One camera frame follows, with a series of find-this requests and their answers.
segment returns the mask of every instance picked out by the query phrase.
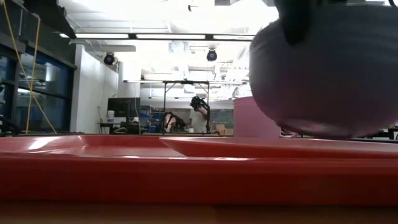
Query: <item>computer monitor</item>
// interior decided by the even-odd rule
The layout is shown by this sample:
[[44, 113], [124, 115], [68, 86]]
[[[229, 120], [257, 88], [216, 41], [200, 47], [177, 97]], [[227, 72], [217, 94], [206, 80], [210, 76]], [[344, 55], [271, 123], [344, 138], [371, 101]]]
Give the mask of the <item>computer monitor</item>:
[[114, 111], [115, 118], [126, 118], [127, 110], [129, 117], [138, 117], [140, 107], [140, 98], [109, 98], [108, 111]]

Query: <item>white container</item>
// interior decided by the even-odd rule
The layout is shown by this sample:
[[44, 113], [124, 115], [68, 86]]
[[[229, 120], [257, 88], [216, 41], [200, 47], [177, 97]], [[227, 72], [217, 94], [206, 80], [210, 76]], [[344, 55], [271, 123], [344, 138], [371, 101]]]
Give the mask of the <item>white container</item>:
[[113, 123], [114, 122], [114, 111], [108, 111], [106, 113], [106, 119], [108, 123]]

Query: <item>pink panel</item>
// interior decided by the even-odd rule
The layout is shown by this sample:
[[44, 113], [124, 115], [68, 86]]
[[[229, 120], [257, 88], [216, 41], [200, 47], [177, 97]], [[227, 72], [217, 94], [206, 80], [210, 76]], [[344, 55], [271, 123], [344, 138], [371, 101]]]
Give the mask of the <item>pink panel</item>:
[[253, 97], [234, 100], [234, 136], [277, 139], [280, 127], [257, 107]]

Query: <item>window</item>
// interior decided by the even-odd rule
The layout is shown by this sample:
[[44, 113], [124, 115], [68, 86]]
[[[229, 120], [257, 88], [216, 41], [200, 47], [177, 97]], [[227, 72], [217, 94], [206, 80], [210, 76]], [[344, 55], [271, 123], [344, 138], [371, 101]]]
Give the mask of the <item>window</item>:
[[0, 56], [0, 78], [6, 79], [8, 77], [8, 59]]
[[10, 111], [12, 105], [12, 86], [0, 85], [0, 115], [10, 119]]
[[[33, 77], [33, 92], [44, 110], [51, 125], [57, 131], [69, 131], [70, 108], [72, 103], [72, 73], [64, 64], [37, 52], [34, 62], [34, 51], [27, 47], [26, 53], [21, 54], [22, 67], [27, 73], [29, 84], [32, 81], [32, 69], [35, 65]], [[16, 55], [4, 50], [0, 45], [0, 114], [15, 122], [25, 130], [29, 109], [30, 91], [22, 70], [17, 66]], [[37, 103], [32, 99], [30, 107], [29, 131], [50, 131]]]
[[6, 104], [6, 101], [4, 99], [4, 88], [4, 85], [0, 85], [0, 115], [5, 113], [4, 105]]
[[[48, 119], [51, 122], [51, 125], [56, 130], [64, 130], [68, 131], [68, 123], [67, 123], [67, 102], [65, 99], [57, 98], [54, 96], [36, 93], [34, 95], [37, 101], [40, 103], [40, 106], [44, 110]], [[18, 89], [18, 97], [16, 103], [16, 123], [24, 128], [26, 127], [27, 121], [27, 113], [29, 108], [29, 98], [30, 92], [29, 90], [19, 88]], [[30, 111], [30, 123], [29, 130], [33, 131], [51, 131], [51, 127], [47, 123], [44, 115], [40, 111], [37, 103], [32, 99]]]
[[[34, 57], [32, 55], [21, 55], [22, 66], [24, 67], [29, 83], [32, 81], [33, 59]], [[59, 95], [66, 95], [68, 81], [69, 75], [67, 68], [54, 65], [41, 55], [36, 57], [35, 74], [33, 79], [34, 89]], [[19, 73], [19, 85], [28, 88], [22, 71]]]

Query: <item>black cable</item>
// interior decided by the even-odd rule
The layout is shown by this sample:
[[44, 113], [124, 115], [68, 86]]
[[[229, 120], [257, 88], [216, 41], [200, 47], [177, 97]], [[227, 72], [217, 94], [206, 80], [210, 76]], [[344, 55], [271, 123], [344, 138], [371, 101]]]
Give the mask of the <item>black cable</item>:
[[10, 130], [11, 132], [13, 132], [15, 134], [21, 133], [22, 129], [17, 124], [12, 122], [11, 120], [9, 120], [3, 116], [0, 116], [0, 121], [2, 121], [2, 131], [4, 128], [6, 128], [7, 129], [6, 131]]
[[396, 3], [394, 2], [394, 0], [388, 0], [388, 3], [390, 3], [391, 7], [397, 7]]

